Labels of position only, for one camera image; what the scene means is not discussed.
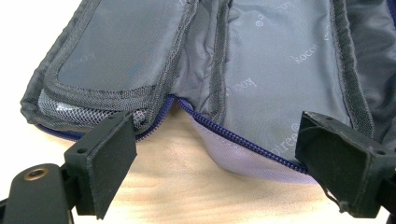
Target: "wooden table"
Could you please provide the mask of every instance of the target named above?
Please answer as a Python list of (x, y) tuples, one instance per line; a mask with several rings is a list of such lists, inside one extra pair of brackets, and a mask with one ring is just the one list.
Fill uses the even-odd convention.
[[(0, 8), (2, 140), (0, 199), (12, 178), (40, 163), (64, 163), (72, 146), (26, 123), (19, 101), (34, 69), (77, 8), (78, 0), (4, 1)], [(188, 115), (174, 106), (164, 124), (137, 144), (138, 157), (104, 221), (76, 223), (385, 223), (339, 214), (320, 186), (283, 184), (218, 167)]]

